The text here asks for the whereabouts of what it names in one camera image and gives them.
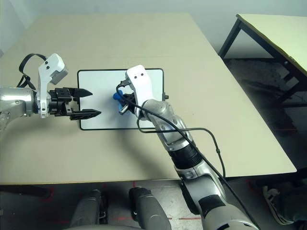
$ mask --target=table leg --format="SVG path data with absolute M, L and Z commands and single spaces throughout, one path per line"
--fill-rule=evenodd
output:
M 235 38 L 237 37 L 238 33 L 240 32 L 241 28 L 239 25 L 241 24 L 241 21 L 239 19 L 236 20 L 236 23 L 232 27 L 228 37 L 226 38 L 226 41 L 224 42 L 222 48 L 220 49 L 218 55 L 221 57 L 221 59 L 224 59 L 226 53 L 228 52 L 230 46 L 234 42 Z
M 291 80 L 293 78 L 293 75 L 291 74 L 291 73 L 288 73 L 284 78 L 283 78 L 283 80 L 285 81 L 285 82 L 288 82 L 289 80 Z
M 285 92 L 282 96 L 280 96 L 273 104 L 272 107 L 280 106 L 282 102 L 287 100 L 289 97 L 291 97 L 296 92 L 299 92 L 301 90 L 301 84 L 297 83 L 295 86 L 293 86 L 291 89 L 289 89 L 287 92 Z

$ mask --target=shoe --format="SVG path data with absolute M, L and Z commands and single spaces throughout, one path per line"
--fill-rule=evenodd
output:
M 285 217 L 283 217 L 276 209 L 273 200 L 274 198 L 279 195 L 280 192 L 278 192 L 277 189 L 272 188 L 272 189 L 268 189 L 267 186 L 264 186 L 262 188 L 262 194 L 264 196 L 265 201 L 268 203 L 268 206 L 270 208 L 270 211 L 274 217 L 274 219 L 276 220 L 277 223 L 279 223 L 280 225 L 289 225 L 289 224 L 293 224 L 293 221 L 289 221 L 287 220 Z

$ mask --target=blue object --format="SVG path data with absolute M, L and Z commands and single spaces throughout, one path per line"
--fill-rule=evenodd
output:
M 119 100 L 121 100 L 122 98 L 121 98 L 121 96 L 116 92 L 115 94 L 113 94 L 113 99 L 119 101 Z M 118 105 L 118 110 L 120 111 L 122 108 L 123 108 L 123 106 L 119 103 L 119 105 Z
M 113 99 L 114 100 L 121 100 L 121 96 L 120 96 L 117 92 L 115 94 L 113 94 Z

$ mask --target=floor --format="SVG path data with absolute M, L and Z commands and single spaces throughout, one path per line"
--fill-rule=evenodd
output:
M 263 61 L 228 60 L 228 68 L 241 82 L 242 80 L 261 82 L 265 85 L 277 86 L 285 90 L 289 85 L 285 84 L 282 77 L 286 75 L 283 68 L 275 63 Z M 298 94 L 293 100 L 302 99 L 305 95 Z M 307 137 L 307 123 L 304 117 L 307 108 L 286 109 L 282 116 L 282 122 L 271 121 L 272 113 L 263 112 L 263 117 L 270 126 L 272 132 L 285 149 L 289 158 L 296 167 L 306 167 L 307 147 L 303 140 Z M 248 210 L 254 216 L 263 230 L 295 230 L 295 225 L 280 226 L 270 214 L 260 190 L 252 189 L 244 178 L 232 180 L 230 185 L 238 193 L 246 204 Z M 18 195 L 12 193 L 0 193 L 0 229 L 4 230 L 28 230 L 45 229 L 61 230 L 69 226 L 69 221 L 79 199 L 92 189 L 106 191 L 109 197 L 108 222 L 109 224 L 138 226 L 130 216 L 128 190 L 133 186 L 143 186 L 151 189 L 162 208 L 170 219 L 173 230 L 197 230 L 201 229 L 199 216 L 190 213 L 187 208 L 178 181 L 137 181 L 116 183 L 90 183 L 90 184 L 54 184 L 44 185 L 53 191 L 50 199 L 41 199 L 35 196 Z M 226 190 L 228 201 L 239 207 L 237 201 Z

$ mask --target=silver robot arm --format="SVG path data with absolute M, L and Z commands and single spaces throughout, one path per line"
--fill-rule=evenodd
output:
M 94 109 L 74 111 L 69 103 L 78 101 L 80 97 L 90 96 L 91 92 L 76 88 L 55 88 L 47 91 L 51 82 L 56 85 L 68 71 L 62 58 L 52 54 L 38 68 L 38 90 L 30 88 L 0 87 L 0 131 L 19 117 L 39 114 L 46 118 L 49 114 L 69 116 L 71 120 L 88 119 L 101 112 Z
M 143 66 L 135 66 L 126 72 L 122 86 L 128 85 L 134 91 L 135 103 L 148 111 L 154 112 L 177 128 L 186 128 L 182 119 L 174 114 L 170 103 L 153 98 L 151 81 Z M 130 108 L 138 118 L 153 123 L 156 131 L 173 130 L 164 120 Z M 190 141 L 193 138 L 188 131 L 184 134 Z M 224 189 L 217 174 L 203 160 L 202 156 L 178 132 L 158 133 L 158 136 L 175 165 L 175 170 L 182 179 L 181 190 L 184 199 L 194 214 L 200 214 L 203 229 L 206 230 L 258 230 L 255 224 L 237 207 L 227 203 Z

